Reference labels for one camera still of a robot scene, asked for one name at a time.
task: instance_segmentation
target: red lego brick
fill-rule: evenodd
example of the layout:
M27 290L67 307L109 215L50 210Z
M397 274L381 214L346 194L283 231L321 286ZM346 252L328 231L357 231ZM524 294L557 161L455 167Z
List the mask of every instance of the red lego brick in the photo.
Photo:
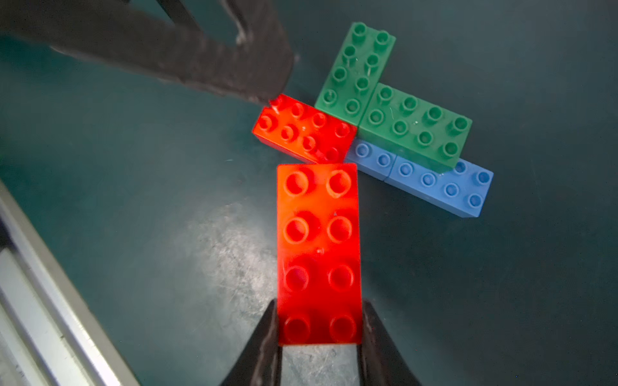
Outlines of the red lego brick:
M277 168L279 344L362 337L356 164Z
M356 131L356 126L283 94L262 110L253 128L266 145L310 164L343 162Z

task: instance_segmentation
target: scratched surface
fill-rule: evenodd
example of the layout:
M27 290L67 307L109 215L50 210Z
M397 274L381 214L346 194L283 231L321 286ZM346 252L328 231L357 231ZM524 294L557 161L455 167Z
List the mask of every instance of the scratched surface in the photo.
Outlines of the scratched surface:
M277 6L291 96L313 102L352 21L385 28L382 82L471 117L462 157L496 174L479 219L359 176L363 294L418 378L618 384L616 6ZM0 52L0 178L143 385L218 384L276 296L292 160L251 136L260 108L8 38ZM358 384L354 349L286 349L283 379Z

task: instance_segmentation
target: green lego brick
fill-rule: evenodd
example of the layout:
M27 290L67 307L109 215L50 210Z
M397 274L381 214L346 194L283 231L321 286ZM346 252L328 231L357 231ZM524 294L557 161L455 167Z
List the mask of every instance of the green lego brick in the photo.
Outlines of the green lego brick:
M358 137L437 173L452 170L472 120L379 83Z
M386 31L353 23L315 107L358 126L395 40Z

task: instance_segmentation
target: blue lego brick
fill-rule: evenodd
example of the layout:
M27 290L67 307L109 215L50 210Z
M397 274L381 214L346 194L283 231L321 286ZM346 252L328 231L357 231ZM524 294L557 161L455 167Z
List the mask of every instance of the blue lego brick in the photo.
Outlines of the blue lego brick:
M354 162L361 172L384 181L391 173L396 157L389 151L356 138L345 156L345 161Z
M438 174L398 156L385 182L459 217L478 217L493 178L493 172L463 159Z

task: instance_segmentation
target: toy brick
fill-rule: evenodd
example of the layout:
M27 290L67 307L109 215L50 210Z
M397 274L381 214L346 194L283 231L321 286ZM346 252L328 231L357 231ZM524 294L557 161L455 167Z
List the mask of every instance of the toy brick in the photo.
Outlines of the toy brick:
M358 126L395 40L386 31L353 23L315 107Z
M385 182L459 217L478 217L493 178L493 172L463 159L450 172L437 174L397 157Z
M452 170L472 121L382 83L358 127L358 137L438 173Z
M380 181L391 173L397 156L369 142L356 138L345 157L346 162L354 162L361 172Z
M355 164L277 168L279 344L361 342Z
M343 162L356 132L355 126L283 94L262 110L253 128L262 143L314 164Z

